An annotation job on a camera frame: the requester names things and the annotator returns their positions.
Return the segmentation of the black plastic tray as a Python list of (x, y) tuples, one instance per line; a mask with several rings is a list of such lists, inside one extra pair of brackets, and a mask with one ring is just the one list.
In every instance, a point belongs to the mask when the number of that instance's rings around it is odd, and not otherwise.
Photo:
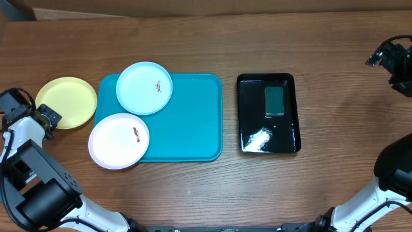
[[(285, 114), (265, 116), (265, 88), (282, 87)], [(244, 153), (297, 153), (301, 135), (294, 78), (289, 73), (243, 73), (237, 78), (239, 146)]]

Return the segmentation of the green sponge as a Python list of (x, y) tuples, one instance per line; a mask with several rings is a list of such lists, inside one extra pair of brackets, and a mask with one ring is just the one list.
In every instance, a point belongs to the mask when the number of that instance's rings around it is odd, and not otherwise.
[(284, 91), (282, 87), (267, 86), (265, 88), (265, 116), (275, 117), (285, 114)]

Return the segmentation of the yellow-green plate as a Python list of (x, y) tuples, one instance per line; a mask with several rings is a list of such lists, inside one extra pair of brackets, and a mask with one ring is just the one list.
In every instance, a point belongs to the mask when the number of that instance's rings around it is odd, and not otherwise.
[(62, 119), (57, 129), (73, 129), (90, 120), (97, 108), (97, 94), (86, 81), (76, 77), (61, 77), (45, 84), (35, 103), (45, 104)]

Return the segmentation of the white plate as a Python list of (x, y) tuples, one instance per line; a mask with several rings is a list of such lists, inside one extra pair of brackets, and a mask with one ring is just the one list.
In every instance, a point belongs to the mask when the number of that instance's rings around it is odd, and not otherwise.
[(102, 119), (88, 140), (90, 157), (99, 166), (118, 170), (135, 165), (149, 147), (145, 122), (129, 113), (116, 113)]

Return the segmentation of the teal plastic tray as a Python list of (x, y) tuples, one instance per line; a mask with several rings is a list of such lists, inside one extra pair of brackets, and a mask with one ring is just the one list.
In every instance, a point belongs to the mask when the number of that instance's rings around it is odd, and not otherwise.
[(222, 84), (211, 73), (172, 73), (173, 93), (160, 111), (143, 115), (148, 149), (140, 162), (210, 162), (223, 149)]

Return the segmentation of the light blue plate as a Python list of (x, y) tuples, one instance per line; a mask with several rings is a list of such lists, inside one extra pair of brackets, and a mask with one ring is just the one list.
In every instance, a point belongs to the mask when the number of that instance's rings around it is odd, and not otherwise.
[(173, 82), (161, 65), (149, 61), (128, 66), (119, 76), (116, 95), (120, 105), (136, 115), (150, 115), (169, 102)]

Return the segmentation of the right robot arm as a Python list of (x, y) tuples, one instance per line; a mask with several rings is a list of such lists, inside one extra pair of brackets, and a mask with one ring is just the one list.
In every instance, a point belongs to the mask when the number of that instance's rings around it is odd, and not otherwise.
[[(411, 48), (394, 44), (397, 39), (411, 39), (399, 35), (382, 42), (366, 61), (369, 66), (379, 64), (390, 74), (392, 88), (411, 97)], [(353, 198), (315, 221), (299, 227), (298, 231), (370, 231), (370, 226), (396, 208), (411, 209), (411, 135), (386, 146), (374, 166), (374, 178)]]

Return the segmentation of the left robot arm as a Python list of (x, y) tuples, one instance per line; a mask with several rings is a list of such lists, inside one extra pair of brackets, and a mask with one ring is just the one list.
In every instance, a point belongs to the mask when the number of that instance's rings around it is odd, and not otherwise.
[(57, 123), (54, 111), (20, 104), (5, 112), (1, 200), (16, 225), (25, 231), (144, 231), (134, 219), (86, 198), (76, 179), (42, 148)]

